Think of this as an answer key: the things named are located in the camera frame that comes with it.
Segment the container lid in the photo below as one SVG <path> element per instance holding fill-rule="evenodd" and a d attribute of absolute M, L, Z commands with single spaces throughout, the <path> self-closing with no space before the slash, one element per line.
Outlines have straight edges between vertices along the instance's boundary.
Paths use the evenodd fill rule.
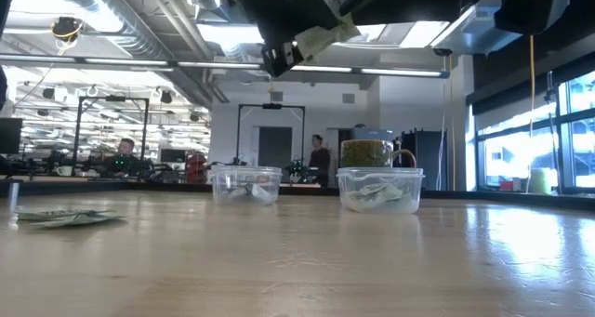
<path fill-rule="evenodd" d="M 386 176 L 407 176 L 421 177 L 424 174 L 423 168 L 392 168 L 392 167 L 346 167 L 337 170 L 337 176 L 353 174 L 379 174 Z"/>
<path fill-rule="evenodd" d="M 250 167 L 250 166 L 234 166 L 234 165 L 212 165 L 212 171 L 236 173 L 236 174 L 251 174 L 251 175 L 282 175 L 281 168 L 278 167 Z"/>

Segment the door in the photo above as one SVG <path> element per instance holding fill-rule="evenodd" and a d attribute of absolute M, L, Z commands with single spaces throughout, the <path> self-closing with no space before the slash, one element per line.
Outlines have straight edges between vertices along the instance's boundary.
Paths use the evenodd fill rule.
<path fill-rule="evenodd" d="M 291 164 L 293 129 L 262 126 L 258 136 L 258 165 L 283 169 L 283 181 L 289 180 L 285 167 Z"/>

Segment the table surface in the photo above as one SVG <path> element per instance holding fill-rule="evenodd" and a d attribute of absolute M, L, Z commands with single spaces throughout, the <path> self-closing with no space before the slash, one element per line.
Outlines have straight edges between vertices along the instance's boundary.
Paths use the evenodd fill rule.
<path fill-rule="evenodd" d="M 21 198 L 126 221 L 35 230 L 0 207 L 1 316 L 593 316 L 590 213 L 422 200 L 415 215 L 336 197 L 215 206 L 210 194 Z"/>

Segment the computer screen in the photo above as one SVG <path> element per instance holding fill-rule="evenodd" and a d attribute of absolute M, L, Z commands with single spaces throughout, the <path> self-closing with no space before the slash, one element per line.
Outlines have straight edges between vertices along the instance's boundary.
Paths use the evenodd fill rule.
<path fill-rule="evenodd" d="M 0 154 L 18 154 L 21 118 L 0 118 Z"/>
<path fill-rule="evenodd" d="M 185 163 L 186 150 L 163 149 L 160 161 L 162 163 Z"/>

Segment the duct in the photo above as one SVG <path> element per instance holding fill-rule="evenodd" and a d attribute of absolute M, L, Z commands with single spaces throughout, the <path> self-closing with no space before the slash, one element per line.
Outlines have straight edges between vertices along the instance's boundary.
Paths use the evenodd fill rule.
<path fill-rule="evenodd" d="M 97 14 L 108 9 L 119 19 L 123 28 L 120 33 L 126 37 L 108 38 L 135 59 L 173 59 L 173 54 L 161 43 L 147 27 L 139 15 L 125 0 L 72 0 L 85 11 Z M 163 73 L 180 90 L 180 93 L 193 104 L 206 108 L 212 105 L 212 97 L 207 89 L 198 84 L 183 70 L 174 69 L 172 73 Z"/>

